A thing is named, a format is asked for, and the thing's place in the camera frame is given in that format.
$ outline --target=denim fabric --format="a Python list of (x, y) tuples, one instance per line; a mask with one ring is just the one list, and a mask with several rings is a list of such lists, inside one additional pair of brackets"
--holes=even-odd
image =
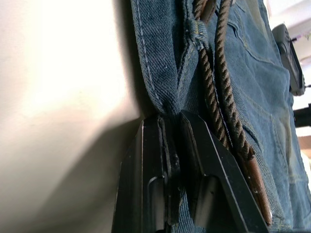
[[(194, 20), (191, 0), (132, 0), (143, 77), (159, 112), (172, 118), (183, 109), (201, 113), (205, 102), (196, 69), (198, 49), (206, 46), (214, 54), (218, 9), (219, 1), (211, 21), (202, 27)], [(271, 205), (269, 230), (311, 230), (311, 195), (295, 133), (290, 76), (262, 0), (236, 0), (230, 8), (225, 55), (234, 100)], [(173, 232), (205, 232), (193, 225), (185, 195)]]

